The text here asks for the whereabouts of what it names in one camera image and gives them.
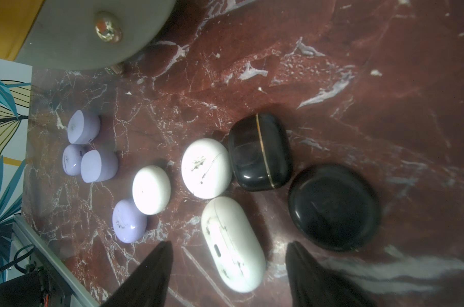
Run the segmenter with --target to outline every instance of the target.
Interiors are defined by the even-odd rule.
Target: metal knob
[[[117,43],[123,38],[118,19],[107,12],[99,12],[95,15],[95,32],[106,43]]]

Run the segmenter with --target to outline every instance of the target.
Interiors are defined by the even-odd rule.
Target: marble table
[[[75,277],[105,301],[162,240],[174,247],[167,306],[289,306],[284,256],[298,240],[379,306],[464,306],[464,2],[429,0],[182,0],[159,36],[103,70],[34,68],[23,216]],[[100,114],[90,148],[117,153],[109,181],[64,174],[66,126],[77,109]],[[225,192],[244,208],[268,268],[252,293],[221,281],[200,230],[206,204],[180,175],[198,138],[226,144],[232,124],[276,114],[294,172],[341,163],[363,175],[382,206],[363,248],[316,247],[288,214],[289,184]],[[162,166],[173,193],[124,244],[112,209],[135,173]]]

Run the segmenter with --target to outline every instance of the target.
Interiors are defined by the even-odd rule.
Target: earbuds charging case
[[[229,133],[229,154],[237,182],[248,191],[279,188],[292,175],[288,137],[272,114],[236,122]]]
[[[241,206],[228,197],[217,197],[204,208],[201,229],[223,282],[246,293],[256,289],[266,271],[260,243]]]

